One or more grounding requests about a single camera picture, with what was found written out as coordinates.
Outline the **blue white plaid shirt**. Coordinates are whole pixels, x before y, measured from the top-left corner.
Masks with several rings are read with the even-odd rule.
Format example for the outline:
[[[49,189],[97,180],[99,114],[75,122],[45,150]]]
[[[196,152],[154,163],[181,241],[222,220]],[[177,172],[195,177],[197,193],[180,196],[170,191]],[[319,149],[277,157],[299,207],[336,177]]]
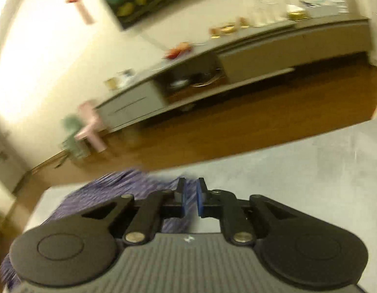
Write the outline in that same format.
[[[86,208],[121,196],[133,194],[135,199],[144,199],[156,190],[175,190],[182,176],[158,177],[139,170],[127,169],[103,175],[83,186],[48,188],[40,197],[24,231],[39,226],[46,221],[63,218]],[[162,233],[187,233],[192,226],[196,206],[196,180],[186,178],[187,214],[183,218],[164,220]],[[0,278],[3,292],[11,292],[20,279],[11,265],[7,254],[0,266]]]

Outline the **green plastic chair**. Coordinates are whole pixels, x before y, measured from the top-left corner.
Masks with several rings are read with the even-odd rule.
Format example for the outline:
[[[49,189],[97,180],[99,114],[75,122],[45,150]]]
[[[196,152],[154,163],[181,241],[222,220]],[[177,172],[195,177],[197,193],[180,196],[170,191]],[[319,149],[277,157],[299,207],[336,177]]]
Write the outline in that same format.
[[[61,121],[66,131],[66,139],[63,141],[63,148],[69,153],[72,159],[83,159],[89,155],[89,150],[83,141],[79,141],[75,136],[83,128],[83,123],[77,115],[67,115]]]

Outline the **pink plastic chair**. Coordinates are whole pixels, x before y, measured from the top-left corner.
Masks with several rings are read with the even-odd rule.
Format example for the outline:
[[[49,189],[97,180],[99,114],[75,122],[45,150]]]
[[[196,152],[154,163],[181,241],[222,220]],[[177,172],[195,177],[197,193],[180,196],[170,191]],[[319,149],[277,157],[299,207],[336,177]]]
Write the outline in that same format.
[[[102,141],[99,133],[106,130],[107,127],[96,110],[95,102],[88,100],[80,104],[77,108],[77,115],[83,127],[75,135],[75,139],[77,141],[87,140],[98,153],[105,151],[107,145]]]

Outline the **yellow small cup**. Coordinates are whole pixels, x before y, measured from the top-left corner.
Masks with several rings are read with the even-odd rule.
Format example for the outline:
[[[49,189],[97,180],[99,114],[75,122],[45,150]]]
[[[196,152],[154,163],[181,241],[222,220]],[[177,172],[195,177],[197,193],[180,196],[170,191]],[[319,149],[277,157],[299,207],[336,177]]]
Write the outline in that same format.
[[[105,85],[110,91],[115,91],[119,88],[119,80],[116,77],[109,78],[105,81]]]

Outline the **white power strip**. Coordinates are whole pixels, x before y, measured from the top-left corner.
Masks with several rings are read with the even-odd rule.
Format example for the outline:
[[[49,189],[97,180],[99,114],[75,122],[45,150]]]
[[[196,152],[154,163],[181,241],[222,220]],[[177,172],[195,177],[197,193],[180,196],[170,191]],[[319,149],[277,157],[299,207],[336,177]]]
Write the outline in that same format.
[[[124,70],[118,73],[119,88],[123,88],[132,82],[136,73],[133,69]]]

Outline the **long grey TV cabinet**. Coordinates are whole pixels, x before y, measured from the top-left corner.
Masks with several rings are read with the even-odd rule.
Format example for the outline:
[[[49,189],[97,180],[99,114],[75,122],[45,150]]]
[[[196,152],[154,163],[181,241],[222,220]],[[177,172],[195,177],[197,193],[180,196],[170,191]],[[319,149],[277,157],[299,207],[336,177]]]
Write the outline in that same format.
[[[242,29],[135,75],[97,112],[114,132],[301,65],[367,53],[371,48],[370,21],[361,15]]]

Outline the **red fruit plate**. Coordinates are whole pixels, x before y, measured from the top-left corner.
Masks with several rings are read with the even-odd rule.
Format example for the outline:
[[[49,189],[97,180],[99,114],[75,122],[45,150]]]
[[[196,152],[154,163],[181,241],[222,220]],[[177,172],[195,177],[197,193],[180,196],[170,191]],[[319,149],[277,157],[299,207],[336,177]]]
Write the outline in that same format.
[[[186,54],[192,50],[192,44],[189,42],[181,42],[176,47],[168,50],[164,56],[164,59],[174,60],[180,55]]]

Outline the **gold ornament bowl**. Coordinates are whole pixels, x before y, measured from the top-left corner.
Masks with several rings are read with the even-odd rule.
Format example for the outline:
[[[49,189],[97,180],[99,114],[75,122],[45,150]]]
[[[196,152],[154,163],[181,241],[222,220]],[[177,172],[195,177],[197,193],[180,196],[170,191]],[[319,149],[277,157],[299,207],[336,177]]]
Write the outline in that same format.
[[[302,21],[308,18],[306,10],[293,4],[287,4],[286,13],[291,21]]]

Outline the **clear glass cups set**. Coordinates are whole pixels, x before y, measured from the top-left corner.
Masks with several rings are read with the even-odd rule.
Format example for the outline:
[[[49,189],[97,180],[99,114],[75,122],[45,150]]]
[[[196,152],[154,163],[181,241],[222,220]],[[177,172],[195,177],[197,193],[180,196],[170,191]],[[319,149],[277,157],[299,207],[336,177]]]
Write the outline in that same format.
[[[253,21],[256,27],[264,27],[283,21],[279,3],[275,1],[255,0]]]

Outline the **white box with papers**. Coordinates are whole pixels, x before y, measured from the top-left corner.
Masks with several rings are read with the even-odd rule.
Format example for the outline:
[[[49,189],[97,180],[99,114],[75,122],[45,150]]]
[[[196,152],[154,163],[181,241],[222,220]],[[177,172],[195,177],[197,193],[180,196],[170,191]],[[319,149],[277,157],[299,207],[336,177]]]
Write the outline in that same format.
[[[321,18],[349,13],[346,0],[300,0],[310,18]]]

